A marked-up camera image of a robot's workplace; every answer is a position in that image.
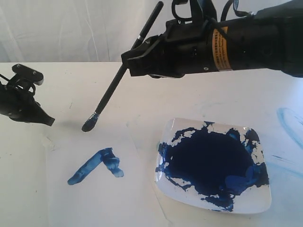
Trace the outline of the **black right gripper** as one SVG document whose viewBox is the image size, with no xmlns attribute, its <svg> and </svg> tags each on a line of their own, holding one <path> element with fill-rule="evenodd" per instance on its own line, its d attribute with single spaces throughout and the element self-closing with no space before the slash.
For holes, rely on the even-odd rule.
<svg viewBox="0 0 303 227">
<path fill-rule="evenodd" d="M 212 51 L 214 27 L 209 20 L 166 22 L 163 34 L 147 38 L 121 55 L 132 77 L 182 78 L 186 74 L 217 72 Z"/>
</svg>

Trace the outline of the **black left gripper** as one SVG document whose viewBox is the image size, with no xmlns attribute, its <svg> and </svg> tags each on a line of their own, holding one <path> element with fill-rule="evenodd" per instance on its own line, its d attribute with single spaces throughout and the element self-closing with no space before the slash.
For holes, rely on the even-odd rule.
<svg viewBox="0 0 303 227">
<path fill-rule="evenodd" d="M 0 85 L 0 114 L 13 121 L 52 126 L 55 119 L 35 101 L 35 85 L 27 80 Z"/>
</svg>

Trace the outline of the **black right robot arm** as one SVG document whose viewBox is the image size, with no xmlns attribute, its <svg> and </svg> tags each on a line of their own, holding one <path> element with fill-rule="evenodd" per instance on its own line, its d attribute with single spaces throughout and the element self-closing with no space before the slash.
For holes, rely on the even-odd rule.
<svg viewBox="0 0 303 227">
<path fill-rule="evenodd" d="M 292 0 L 257 13 L 239 11 L 230 0 L 217 18 L 210 0 L 191 0 L 191 16 L 173 20 L 161 35 L 122 54 L 131 76 L 181 78 L 187 74 L 270 69 L 303 75 L 303 3 Z"/>
</svg>

